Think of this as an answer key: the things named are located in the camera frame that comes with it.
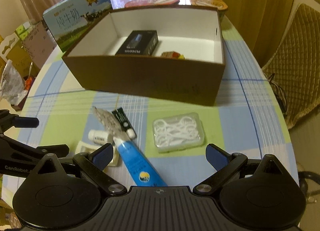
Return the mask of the small white bottle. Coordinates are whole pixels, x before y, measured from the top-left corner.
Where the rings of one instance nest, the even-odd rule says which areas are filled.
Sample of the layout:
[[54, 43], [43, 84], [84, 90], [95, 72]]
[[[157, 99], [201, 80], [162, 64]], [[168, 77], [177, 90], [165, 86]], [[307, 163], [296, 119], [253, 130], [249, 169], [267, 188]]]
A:
[[88, 133], [88, 139], [99, 145], [113, 143], [113, 136], [106, 131], [90, 130]]

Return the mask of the cotton swab bag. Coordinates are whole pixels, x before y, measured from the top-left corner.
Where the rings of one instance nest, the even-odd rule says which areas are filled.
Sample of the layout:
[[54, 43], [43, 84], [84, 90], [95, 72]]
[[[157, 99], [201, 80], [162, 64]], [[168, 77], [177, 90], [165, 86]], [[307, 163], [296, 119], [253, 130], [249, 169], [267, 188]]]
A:
[[113, 116], [112, 113], [108, 112], [107, 110], [97, 108], [95, 106], [92, 107], [93, 114], [97, 117], [97, 119], [103, 124], [105, 130], [112, 134], [113, 137], [117, 139], [121, 139], [122, 141], [130, 141], [131, 139], [121, 129], [121, 125], [118, 120]]

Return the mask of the blue hand cream tube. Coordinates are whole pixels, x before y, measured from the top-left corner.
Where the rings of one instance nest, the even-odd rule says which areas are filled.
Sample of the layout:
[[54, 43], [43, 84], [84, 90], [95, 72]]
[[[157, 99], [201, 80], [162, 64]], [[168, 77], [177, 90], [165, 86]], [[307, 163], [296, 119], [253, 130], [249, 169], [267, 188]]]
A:
[[129, 174], [139, 187], [167, 187], [160, 174], [131, 140], [114, 137], [113, 141]]

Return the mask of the clear floss pick box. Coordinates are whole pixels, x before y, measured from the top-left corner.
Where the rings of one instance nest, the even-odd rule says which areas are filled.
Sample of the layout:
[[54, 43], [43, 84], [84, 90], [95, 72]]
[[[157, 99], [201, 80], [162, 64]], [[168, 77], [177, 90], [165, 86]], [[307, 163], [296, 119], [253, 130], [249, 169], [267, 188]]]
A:
[[203, 145], [205, 134], [197, 113], [156, 119], [152, 123], [153, 141], [160, 153]]

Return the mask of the green ointment tube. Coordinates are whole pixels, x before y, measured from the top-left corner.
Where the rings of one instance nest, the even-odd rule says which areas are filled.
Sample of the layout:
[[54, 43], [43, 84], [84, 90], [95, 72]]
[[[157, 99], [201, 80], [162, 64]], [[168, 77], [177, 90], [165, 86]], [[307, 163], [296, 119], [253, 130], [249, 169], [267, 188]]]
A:
[[127, 133], [129, 138], [131, 140], [136, 138], [136, 132], [134, 128], [131, 125], [131, 122], [129, 121], [128, 117], [126, 116], [124, 110], [122, 107], [115, 109], [112, 111], [113, 116], [118, 120], [120, 123], [121, 129]]

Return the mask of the red snack packet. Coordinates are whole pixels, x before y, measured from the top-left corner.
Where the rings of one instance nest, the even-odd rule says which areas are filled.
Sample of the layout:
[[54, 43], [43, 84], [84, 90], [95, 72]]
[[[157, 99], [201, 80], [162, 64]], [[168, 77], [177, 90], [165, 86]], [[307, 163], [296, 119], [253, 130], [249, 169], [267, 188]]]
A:
[[163, 52], [163, 53], [161, 53], [161, 57], [168, 58], [168, 59], [176, 59], [176, 60], [184, 60], [185, 59], [184, 55], [182, 55], [178, 52], [175, 52], [175, 51]]

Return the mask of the black shaver box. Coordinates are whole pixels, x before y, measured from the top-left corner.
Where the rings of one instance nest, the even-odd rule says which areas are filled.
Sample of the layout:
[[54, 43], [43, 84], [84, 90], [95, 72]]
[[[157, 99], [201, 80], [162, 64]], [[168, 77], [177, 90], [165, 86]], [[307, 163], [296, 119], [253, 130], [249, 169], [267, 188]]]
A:
[[158, 44], [156, 30], [133, 30], [116, 55], [147, 55], [151, 56]]

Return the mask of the crumpled plastic bag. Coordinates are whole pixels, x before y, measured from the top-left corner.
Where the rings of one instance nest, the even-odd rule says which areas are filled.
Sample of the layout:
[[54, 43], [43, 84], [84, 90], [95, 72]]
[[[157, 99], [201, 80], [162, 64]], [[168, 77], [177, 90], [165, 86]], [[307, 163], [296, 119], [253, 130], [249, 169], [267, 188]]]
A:
[[1, 76], [1, 98], [11, 105], [18, 105], [28, 94], [25, 89], [25, 81], [8, 60]]

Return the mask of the cardboard boxes on floor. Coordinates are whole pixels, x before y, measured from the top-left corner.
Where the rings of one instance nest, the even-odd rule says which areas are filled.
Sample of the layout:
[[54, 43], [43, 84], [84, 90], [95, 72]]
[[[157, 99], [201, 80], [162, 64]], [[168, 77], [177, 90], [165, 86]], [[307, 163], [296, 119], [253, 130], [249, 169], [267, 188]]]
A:
[[41, 22], [26, 22], [1, 40], [1, 66], [11, 60], [22, 78], [37, 76], [56, 44]]

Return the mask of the milk carton box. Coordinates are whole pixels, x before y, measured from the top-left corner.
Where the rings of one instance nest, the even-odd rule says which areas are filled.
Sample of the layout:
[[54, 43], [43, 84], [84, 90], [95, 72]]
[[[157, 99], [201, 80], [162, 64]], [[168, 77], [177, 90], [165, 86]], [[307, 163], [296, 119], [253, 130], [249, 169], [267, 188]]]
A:
[[62, 0], [43, 13], [43, 20], [61, 51], [112, 9], [110, 0]]

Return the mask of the brown cardboard storage box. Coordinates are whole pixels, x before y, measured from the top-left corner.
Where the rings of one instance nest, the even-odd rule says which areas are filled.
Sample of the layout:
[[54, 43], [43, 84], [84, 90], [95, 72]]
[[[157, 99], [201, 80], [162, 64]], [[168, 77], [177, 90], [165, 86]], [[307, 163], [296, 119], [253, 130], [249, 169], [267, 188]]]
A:
[[[156, 30], [151, 56], [116, 55], [133, 30]], [[175, 51], [184, 60], [161, 57]], [[225, 70], [216, 8], [190, 5], [117, 9], [90, 27], [62, 56], [87, 90], [212, 106]]]

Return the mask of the quilted brown chair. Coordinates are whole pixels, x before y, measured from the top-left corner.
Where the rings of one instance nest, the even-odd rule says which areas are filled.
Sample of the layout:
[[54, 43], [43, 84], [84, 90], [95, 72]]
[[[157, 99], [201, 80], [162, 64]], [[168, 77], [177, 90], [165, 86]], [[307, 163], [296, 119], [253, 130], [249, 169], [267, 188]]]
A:
[[319, 106], [319, 12], [300, 4], [272, 58], [263, 66], [283, 89], [289, 129]]

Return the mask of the brown instant noodle bowl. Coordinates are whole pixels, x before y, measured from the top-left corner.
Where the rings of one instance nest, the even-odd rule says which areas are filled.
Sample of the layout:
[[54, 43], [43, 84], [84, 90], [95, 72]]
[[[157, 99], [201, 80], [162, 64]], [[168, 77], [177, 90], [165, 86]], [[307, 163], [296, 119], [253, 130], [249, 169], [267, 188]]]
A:
[[223, 0], [189, 0], [191, 8], [195, 6], [215, 7], [218, 9], [220, 25], [223, 30], [229, 29], [228, 24], [224, 23], [224, 16], [228, 10], [228, 5]]

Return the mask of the red instant food bowl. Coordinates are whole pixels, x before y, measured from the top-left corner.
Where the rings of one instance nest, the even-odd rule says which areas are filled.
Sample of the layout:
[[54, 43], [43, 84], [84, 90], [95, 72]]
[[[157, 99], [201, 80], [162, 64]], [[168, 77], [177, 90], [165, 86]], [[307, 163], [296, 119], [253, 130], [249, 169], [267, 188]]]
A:
[[125, 8], [158, 5], [177, 5], [180, 0], [131, 0], [125, 3]]

